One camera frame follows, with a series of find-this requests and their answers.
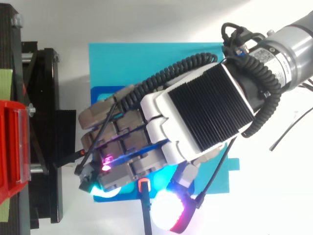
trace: screw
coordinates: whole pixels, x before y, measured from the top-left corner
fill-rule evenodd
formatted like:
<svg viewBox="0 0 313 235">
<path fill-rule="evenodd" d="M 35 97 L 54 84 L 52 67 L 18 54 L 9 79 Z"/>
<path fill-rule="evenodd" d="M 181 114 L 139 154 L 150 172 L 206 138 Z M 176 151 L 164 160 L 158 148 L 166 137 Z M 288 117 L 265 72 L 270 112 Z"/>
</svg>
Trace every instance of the screw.
<svg viewBox="0 0 313 235">
<path fill-rule="evenodd" d="M 12 18 L 12 26 L 18 29 L 23 28 L 24 19 L 21 14 L 15 14 Z"/>
<path fill-rule="evenodd" d="M 267 91 L 267 92 L 264 92 L 263 95 L 264 95 L 264 98 L 266 99 L 267 97 L 270 96 L 270 93 Z"/>
<path fill-rule="evenodd" d="M 272 35 L 272 34 L 274 34 L 275 33 L 275 31 L 274 30 L 269 30 L 266 34 L 267 34 L 267 36 L 270 36 L 270 35 Z"/>
<path fill-rule="evenodd" d="M 59 54 L 54 54 L 53 60 L 55 63 L 59 63 L 60 62 L 60 55 Z"/>
<path fill-rule="evenodd" d="M 34 116 L 34 113 L 36 112 L 36 108 L 33 106 L 32 103 L 29 104 L 29 106 L 26 108 L 28 115 L 32 118 Z"/>
</svg>

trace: white plastic casing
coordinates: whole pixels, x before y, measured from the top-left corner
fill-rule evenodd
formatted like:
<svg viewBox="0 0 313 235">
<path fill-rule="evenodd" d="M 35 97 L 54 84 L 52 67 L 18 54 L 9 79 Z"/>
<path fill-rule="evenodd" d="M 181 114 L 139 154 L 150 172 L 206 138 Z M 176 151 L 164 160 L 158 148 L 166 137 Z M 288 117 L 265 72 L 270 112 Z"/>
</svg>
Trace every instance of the white plastic casing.
<svg viewBox="0 0 313 235">
<path fill-rule="evenodd" d="M 193 71 L 164 91 L 146 95 L 140 103 L 144 116 L 149 121 L 147 124 L 147 131 L 151 142 L 157 143 L 161 140 L 169 140 L 168 143 L 162 146 L 162 151 L 169 165 L 179 164 L 183 161 L 191 161 L 196 159 L 230 140 L 229 139 L 218 143 L 204 152 L 201 152 L 191 133 L 189 132 L 185 122 L 181 118 L 177 108 L 168 95 L 168 92 L 172 89 L 201 76 L 203 72 L 216 64 L 217 63 L 212 63 Z M 224 65 L 223 68 L 225 69 L 230 80 L 233 82 L 234 86 L 239 91 L 246 105 L 253 113 L 253 110 L 251 109 L 245 96 L 242 94 L 240 87 Z"/>
</svg>

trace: red plastic crate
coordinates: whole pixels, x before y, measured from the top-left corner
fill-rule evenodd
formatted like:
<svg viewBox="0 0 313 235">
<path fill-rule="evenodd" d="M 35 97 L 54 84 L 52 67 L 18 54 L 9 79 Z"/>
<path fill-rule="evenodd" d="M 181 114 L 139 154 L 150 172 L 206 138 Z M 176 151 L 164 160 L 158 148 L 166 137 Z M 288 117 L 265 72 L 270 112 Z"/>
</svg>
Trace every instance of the red plastic crate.
<svg viewBox="0 0 313 235">
<path fill-rule="evenodd" d="M 26 107 L 0 100 L 0 204 L 30 180 L 29 119 Z"/>
</svg>

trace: gray cylindrical motor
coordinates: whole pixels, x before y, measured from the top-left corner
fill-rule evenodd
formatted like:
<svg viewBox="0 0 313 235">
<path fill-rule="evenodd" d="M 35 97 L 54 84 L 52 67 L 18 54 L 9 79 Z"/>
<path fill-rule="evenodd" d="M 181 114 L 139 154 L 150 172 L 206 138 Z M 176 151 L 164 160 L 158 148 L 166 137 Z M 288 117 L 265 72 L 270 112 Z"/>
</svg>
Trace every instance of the gray cylindrical motor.
<svg viewBox="0 0 313 235">
<path fill-rule="evenodd" d="M 273 71 L 284 91 L 313 76 L 313 11 L 260 41 L 250 55 Z"/>
</svg>

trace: round light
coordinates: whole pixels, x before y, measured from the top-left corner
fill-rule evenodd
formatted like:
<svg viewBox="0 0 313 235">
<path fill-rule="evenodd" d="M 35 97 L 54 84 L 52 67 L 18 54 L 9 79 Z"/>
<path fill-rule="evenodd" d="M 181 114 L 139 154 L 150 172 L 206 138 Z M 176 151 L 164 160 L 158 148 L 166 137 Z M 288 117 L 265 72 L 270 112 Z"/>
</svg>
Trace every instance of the round light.
<svg viewBox="0 0 313 235">
<path fill-rule="evenodd" d="M 157 193 L 151 205 L 153 222 L 161 229 L 170 230 L 178 221 L 184 205 L 176 194 L 167 190 Z"/>
<path fill-rule="evenodd" d="M 104 192 L 103 190 L 99 189 L 98 187 L 93 186 L 90 194 L 93 196 L 110 198 L 110 197 L 116 196 L 120 191 L 121 191 L 121 187 L 113 189 L 109 192 Z"/>
</svg>

